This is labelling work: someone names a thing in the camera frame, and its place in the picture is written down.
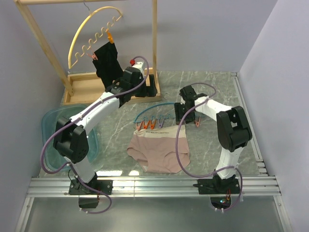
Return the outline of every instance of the wooden frame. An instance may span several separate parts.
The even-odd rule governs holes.
[[[115,0],[84,0],[85,2],[95,1],[115,1]],[[50,48],[47,40],[45,39],[41,29],[36,23],[33,15],[31,14],[27,5],[36,4],[53,4],[53,3],[74,3],[83,2],[83,0],[14,0],[17,8],[19,9],[24,20],[29,25],[32,33],[39,42],[43,52],[49,59],[50,63],[54,67],[57,75],[62,81],[65,87],[64,104],[75,103],[92,103],[100,97],[105,90],[104,85],[100,78],[97,77],[95,72],[91,73],[79,73],[66,75],[60,62],[57,60],[52,49]],[[155,97],[136,98],[132,97],[130,103],[139,102],[155,102],[161,100],[161,92],[158,81],[158,75],[156,70],[156,37],[157,37],[157,0],[152,0],[153,9],[153,67],[150,68],[149,74],[154,74],[155,86],[157,88],[157,95]],[[146,85],[149,85],[149,79],[146,80]]]

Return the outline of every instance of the gray marble surface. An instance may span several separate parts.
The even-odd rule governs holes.
[[[229,72],[159,72],[162,102],[179,102],[179,90],[194,82],[206,82],[215,86],[218,90],[214,100],[230,105],[239,105],[233,79]],[[195,85],[197,93],[210,94],[213,90],[207,86]],[[99,175],[185,175],[183,171],[177,174],[152,174],[142,170],[140,165],[130,156],[126,149],[132,138],[136,125],[133,123],[138,113],[145,108],[156,105],[158,102],[125,104],[118,110],[109,114],[96,127],[99,141],[99,154],[92,163]],[[153,108],[143,114],[150,118],[152,115],[171,114],[174,116],[173,105],[165,105]],[[175,119],[166,119],[164,127],[176,125]],[[191,163],[187,170],[193,174],[207,174],[213,171],[219,161],[221,146],[218,141],[216,122],[209,117],[201,117],[199,128],[192,124],[186,127],[186,135],[189,143]],[[243,150],[239,158],[239,169],[243,175],[258,175],[255,156],[251,143]],[[41,171],[40,176],[49,176]]]

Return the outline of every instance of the black cloth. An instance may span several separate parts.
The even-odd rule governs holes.
[[[110,86],[112,82],[123,76],[123,70],[117,61],[117,49],[114,43],[108,42],[100,47],[95,54],[98,60],[92,63],[97,69],[97,76],[101,78],[105,88]]]

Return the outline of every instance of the wall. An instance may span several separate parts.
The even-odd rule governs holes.
[[[0,31],[0,230],[12,232],[39,173],[41,119],[64,88],[12,0],[0,1]]]
[[[295,232],[308,231],[309,2],[279,0],[240,70],[262,156]]]
[[[159,0],[157,62],[160,70],[239,71],[277,0]],[[122,67],[135,55],[152,60],[151,0],[87,3],[93,11],[118,7],[124,17],[111,29]],[[83,3],[30,6],[63,67],[74,34],[89,15]],[[101,27],[117,15],[96,14],[83,28],[75,45],[81,51]],[[107,42],[100,39],[94,50]],[[91,58],[83,57],[71,72],[94,72]]]

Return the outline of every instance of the wooden base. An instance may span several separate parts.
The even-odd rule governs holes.
[[[154,74],[153,69],[149,69],[149,74]],[[68,80],[71,83],[74,91],[74,95],[70,96],[68,91],[65,91],[64,95],[64,104],[77,104],[77,103],[93,103],[97,100],[105,90],[105,87],[102,83],[102,80],[97,77],[95,72],[89,73],[80,73],[80,74],[70,74],[68,75]],[[161,101],[161,92],[160,85],[158,80],[157,72],[154,75],[155,87],[158,91],[155,97],[145,97],[137,98],[132,97],[128,102],[129,104],[133,103],[142,103],[142,102],[158,102]],[[147,77],[146,85],[149,86],[149,78]]]

